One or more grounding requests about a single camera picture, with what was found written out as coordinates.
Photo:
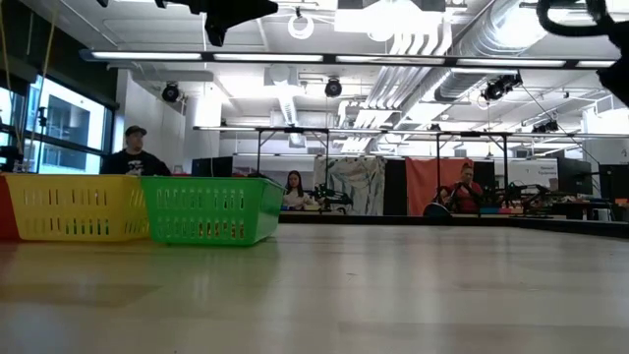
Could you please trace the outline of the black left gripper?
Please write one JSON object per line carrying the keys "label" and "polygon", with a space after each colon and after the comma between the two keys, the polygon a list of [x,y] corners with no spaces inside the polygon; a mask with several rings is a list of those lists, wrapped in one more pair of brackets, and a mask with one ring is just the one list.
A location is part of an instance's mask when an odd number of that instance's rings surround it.
{"label": "black left gripper", "polygon": [[[233,8],[225,0],[166,0],[170,3],[188,6],[198,15],[206,13],[213,21],[228,22],[233,19]],[[234,0],[234,17],[237,22],[246,22],[273,15],[279,5],[272,0]]]}

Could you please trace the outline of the black overhead light bar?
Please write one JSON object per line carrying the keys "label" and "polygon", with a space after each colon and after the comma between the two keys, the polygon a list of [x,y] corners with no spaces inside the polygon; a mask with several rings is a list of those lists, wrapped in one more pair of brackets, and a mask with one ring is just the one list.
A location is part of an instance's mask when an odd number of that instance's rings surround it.
{"label": "black overhead light bar", "polygon": [[311,54],[271,52],[210,51],[104,51],[82,49],[80,56],[88,62],[195,62],[195,63],[288,63],[316,65],[358,65],[444,68],[507,68],[537,70],[596,70],[608,68],[613,59],[538,58],[538,57],[465,57],[390,54]]}

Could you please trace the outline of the white ceiling conduit bundle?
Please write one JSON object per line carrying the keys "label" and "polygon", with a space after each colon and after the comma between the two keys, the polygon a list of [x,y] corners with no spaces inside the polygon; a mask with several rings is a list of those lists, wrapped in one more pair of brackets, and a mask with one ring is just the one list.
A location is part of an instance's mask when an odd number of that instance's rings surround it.
{"label": "white ceiling conduit bundle", "polygon": [[[427,33],[400,33],[394,35],[390,54],[442,55],[452,44],[452,24],[443,18]],[[397,114],[403,100],[424,77],[421,67],[391,67],[380,69],[367,99],[360,105],[352,129],[384,129],[384,124]]]}

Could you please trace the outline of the black computer monitor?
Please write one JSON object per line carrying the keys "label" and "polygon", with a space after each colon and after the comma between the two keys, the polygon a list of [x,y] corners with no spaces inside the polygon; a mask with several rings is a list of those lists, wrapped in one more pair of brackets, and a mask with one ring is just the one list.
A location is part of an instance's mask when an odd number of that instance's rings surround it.
{"label": "black computer monitor", "polygon": [[608,200],[629,200],[629,164],[601,164],[600,193]]}
{"label": "black computer monitor", "polygon": [[557,158],[558,191],[566,194],[593,193],[591,163],[578,159]]}
{"label": "black computer monitor", "polygon": [[198,158],[192,161],[192,175],[196,177],[231,177],[233,157]]}

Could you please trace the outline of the person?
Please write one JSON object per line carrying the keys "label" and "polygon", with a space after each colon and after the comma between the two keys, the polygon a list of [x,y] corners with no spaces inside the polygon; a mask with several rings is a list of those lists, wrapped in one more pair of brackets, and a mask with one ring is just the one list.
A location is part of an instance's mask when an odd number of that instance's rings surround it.
{"label": "person", "polygon": [[463,214],[477,214],[481,211],[483,190],[474,181],[474,168],[464,163],[460,180],[439,189],[437,200],[449,211]]}
{"label": "person", "polygon": [[100,174],[134,176],[170,176],[166,164],[143,149],[146,129],[134,125],[125,131],[126,146],[103,158]]}
{"label": "person", "polygon": [[306,206],[312,206],[315,201],[304,191],[301,174],[290,171],[287,177],[283,206],[292,210],[304,210]]}

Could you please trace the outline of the green plastic basket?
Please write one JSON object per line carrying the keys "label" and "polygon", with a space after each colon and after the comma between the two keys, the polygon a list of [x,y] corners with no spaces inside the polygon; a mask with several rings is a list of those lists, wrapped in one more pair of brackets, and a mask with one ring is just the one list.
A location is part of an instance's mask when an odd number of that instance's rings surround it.
{"label": "green plastic basket", "polygon": [[151,240],[252,246],[278,225],[284,188],[265,178],[142,177]]}

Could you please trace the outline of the white patterned cloth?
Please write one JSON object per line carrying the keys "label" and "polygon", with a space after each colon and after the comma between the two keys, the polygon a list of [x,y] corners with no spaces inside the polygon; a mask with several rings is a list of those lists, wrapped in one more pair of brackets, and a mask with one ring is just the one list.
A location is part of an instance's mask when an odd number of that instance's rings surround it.
{"label": "white patterned cloth", "polygon": [[380,157],[317,157],[314,183],[324,185],[343,201],[348,214],[382,215],[384,205],[385,164]]}

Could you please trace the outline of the large window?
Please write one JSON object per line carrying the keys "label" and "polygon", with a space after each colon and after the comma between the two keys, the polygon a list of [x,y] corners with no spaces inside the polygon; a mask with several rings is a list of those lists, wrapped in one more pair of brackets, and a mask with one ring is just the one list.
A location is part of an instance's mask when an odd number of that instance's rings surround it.
{"label": "large window", "polygon": [[113,111],[42,77],[22,93],[0,84],[0,147],[21,144],[22,170],[36,173],[40,106],[47,108],[47,128],[39,173],[97,174],[111,150]]}

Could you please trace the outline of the black partition panel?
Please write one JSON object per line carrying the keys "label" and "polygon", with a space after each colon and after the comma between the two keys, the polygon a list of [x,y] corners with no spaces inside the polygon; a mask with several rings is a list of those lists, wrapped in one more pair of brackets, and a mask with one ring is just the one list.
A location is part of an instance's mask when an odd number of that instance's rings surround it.
{"label": "black partition panel", "polygon": [[384,215],[406,215],[408,212],[406,162],[387,159],[384,175]]}

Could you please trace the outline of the orange cloth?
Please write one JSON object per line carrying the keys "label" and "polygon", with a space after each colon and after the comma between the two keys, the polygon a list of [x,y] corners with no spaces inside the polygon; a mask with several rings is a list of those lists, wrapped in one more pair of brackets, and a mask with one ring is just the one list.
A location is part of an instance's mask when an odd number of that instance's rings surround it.
{"label": "orange cloth", "polygon": [[405,159],[408,214],[422,216],[441,186],[451,187],[461,180],[463,167],[474,167],[469,158]]}

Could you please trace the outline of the black tripod stand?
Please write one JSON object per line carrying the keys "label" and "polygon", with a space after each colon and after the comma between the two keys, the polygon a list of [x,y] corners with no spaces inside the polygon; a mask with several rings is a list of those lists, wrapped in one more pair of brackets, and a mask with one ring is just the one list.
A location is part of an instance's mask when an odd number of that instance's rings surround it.
{"label": "black tripod stand", "polygon": [[42,162],[42,158],[43,158],[43,145],[44,145],[44,136],[45,136],[45,131],[47,128],[47,116],[46,116],[46,112],[47,112],[47,108],[44,106],[40,106],[37,109],[37,120],[38,120],[38,126],[39,126],[39,133],[38,133],[38,146],[37,146],[37,157],[36,157],[36,164],[35,164],[35,172],[39,173],[40,171],[40,166],[41,166],[41,162]]}

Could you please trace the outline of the yellow plastic basket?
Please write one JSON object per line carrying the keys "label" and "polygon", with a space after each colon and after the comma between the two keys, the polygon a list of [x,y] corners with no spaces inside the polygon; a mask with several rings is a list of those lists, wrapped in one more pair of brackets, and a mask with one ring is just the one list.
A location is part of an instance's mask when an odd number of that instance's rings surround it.
{"label": "yellow plastic basket", "polygon": [[141,180],[3,173],[21,241],[123,242],[149,236]]}

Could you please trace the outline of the red plastic basket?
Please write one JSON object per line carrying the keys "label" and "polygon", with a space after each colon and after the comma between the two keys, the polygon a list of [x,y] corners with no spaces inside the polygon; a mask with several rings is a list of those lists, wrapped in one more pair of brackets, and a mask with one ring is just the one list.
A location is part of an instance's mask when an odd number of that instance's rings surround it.
{"label": "red plastic basket", "polygon": [[0,242],[20,240],[8,184],[5,177],[0,175]]}

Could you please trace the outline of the silver ventilation duct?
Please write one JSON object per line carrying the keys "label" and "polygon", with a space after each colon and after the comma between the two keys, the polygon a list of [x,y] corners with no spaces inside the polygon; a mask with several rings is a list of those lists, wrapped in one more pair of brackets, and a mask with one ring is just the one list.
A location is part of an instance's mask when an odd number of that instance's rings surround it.
{"label": "silver ventilation duct", "polygon": [[[520,56],[547,35],[534,10],[520,7],[525,0],[495,0],[463,37],[453,45],[455,56]],[[440,72],[437,101],[451,102],[481,83],[487,74],[452,69]]]}

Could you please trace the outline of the black aluminium table frame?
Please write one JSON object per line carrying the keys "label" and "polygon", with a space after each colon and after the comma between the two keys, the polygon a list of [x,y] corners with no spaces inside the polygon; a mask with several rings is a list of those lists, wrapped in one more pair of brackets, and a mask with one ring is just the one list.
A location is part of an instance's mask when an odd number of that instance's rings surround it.
{"label": "black aluminium table frame", "polygon": [[629,241],[629,223],[571,219],[515,217],[500,215],[455,215],[423,217],[400,215],[344,215],[338,213],[281,212],[280,223],[340,224],[378,226],[454,226],[454,227],[511,227],[547,232],[589,235]]}

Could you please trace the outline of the white wall sign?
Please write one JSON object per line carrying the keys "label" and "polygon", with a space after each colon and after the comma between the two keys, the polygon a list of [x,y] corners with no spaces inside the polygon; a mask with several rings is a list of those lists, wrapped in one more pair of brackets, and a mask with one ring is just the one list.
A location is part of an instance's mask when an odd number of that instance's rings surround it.
{"label": "white wall sign", "polygon": [[557,162],[551,160],[512,160],[508,163],[509,181],[516,185],[549,187],[557,179]]}

